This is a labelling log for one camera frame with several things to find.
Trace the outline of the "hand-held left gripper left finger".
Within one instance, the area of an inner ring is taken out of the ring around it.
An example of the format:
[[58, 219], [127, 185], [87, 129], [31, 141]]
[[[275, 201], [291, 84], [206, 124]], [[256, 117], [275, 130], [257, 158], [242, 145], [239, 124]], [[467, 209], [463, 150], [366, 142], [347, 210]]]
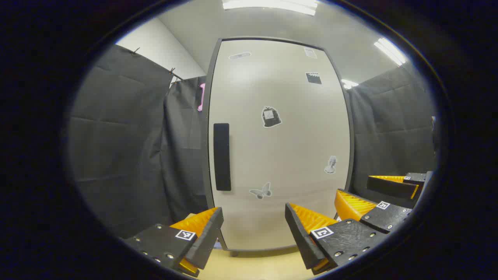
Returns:
[[196, 278], [206, 267], [223, 222], [222, 209], [214, 207], [169, 226], [157, 223], [124, 242], [163, 268]]

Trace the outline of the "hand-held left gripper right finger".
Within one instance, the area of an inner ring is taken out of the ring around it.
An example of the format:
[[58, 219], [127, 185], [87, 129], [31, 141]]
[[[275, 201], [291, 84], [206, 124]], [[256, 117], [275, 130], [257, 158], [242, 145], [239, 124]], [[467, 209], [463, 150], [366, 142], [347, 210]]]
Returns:
[[338, 222], [291, 203], [285, 205], [285, 219], [305, 268], [314, 275], [353, 262], [387, 236], [354, 219]]

